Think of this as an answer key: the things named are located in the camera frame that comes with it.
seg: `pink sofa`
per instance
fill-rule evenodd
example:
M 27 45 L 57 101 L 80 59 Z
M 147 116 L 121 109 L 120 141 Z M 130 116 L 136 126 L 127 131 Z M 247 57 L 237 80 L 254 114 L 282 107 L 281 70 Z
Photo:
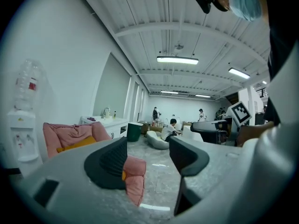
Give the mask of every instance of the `pink sofa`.
M 100 122 L 72 126 L 44 123 L 43 134 L 49 158 L 58 154 L 57 148 L 73 145 L 88 136 L 93 136 L 97 142 L 111 139 Z M 125 179 L 126 193 L 131 201 L 139 206 L 144 194 L 146 162 L 145 160 L 128 156 L 123 170 L 127 174 Z

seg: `green trash bin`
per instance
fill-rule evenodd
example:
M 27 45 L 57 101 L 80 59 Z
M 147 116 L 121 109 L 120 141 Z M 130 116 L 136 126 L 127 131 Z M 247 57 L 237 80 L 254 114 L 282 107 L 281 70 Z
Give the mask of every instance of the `green trash bin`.
M 127 139 L 130 142 L 136 142 L 139 140 L 141 134 L 141 127 L 143 124 L 130 122 L 128 123 Z

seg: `yellow cushion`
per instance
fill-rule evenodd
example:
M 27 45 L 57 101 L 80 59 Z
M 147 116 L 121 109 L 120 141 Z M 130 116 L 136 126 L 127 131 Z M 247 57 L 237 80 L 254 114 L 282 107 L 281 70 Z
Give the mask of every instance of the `yellow cushion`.
M 89 144 L 93 144 L 93 143 L 96 143 L 96 140 L 94 139 L 94 137 L 89 136 L 86 139 L 83 139 L 80 142 L 70 145 L 68 147 L 59 147 L 59 148 L 57 148 L 57 152 L 60 153 L 65 150 L 69 150 L 72 148 L 77 148 L 77 147 L 81 147 L 81 146 L 85 146 L 85 145 L 89 145 Z
M 125 181 L 126 177 L 127 177 L 127 174 L 125 173 L 125 171 L 123 171 L 123 172 L 122 172 L 122 177 L 121 177 L 121 179 L 122 179 L 123 181 Z

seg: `ceiling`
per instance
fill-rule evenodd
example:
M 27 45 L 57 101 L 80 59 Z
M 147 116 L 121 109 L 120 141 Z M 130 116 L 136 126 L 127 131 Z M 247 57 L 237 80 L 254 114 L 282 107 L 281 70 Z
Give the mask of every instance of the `ceiling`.
M 87 0 L 151 94 L 178 91 L 221 98 L 268 79 L 269 28 L 195 0 Z M 183 45 L 180 53 L 176 45 Z M 158 63 L 157 56 L 197 58 L 197 65 Z M 236 68 L 251 76 L 228 72 Z

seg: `ceiling light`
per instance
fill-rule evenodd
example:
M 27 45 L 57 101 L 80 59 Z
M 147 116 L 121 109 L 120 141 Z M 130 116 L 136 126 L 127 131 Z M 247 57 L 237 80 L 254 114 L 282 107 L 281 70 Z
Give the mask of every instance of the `ceiling light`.
M 157 62 L 185 63 L 190 65 L 196 65 L 198 63 L 198 59 L 178 56 L 157 56 Z
M 178 92 L 173 92 L 173 91 L 161 91 L 161 93 L 167 93 L 167 94 L 178 94 Z
M 229 71 L 230 73 L 233 73 L 233 74 L 235 74 L 235 75 L 237 75 L 237 76 L 240 76 L 240 77 L 243 77 L 243 78 L 245 78 L 245 79 L 249 79 L 249 78 L 250 78 L 250 75 L 247 75 L 247 74 L 245 74 L 245 73 L 242 72 L 242 71 L 236 70 L 235 68 L 230 68 L 228 71 Z
M 198 97 L 205 97 L 205 98 L 211 98 L 211 96 L 209 96 L 209 95 L 195 95 L 195 96 L 198 96 Z

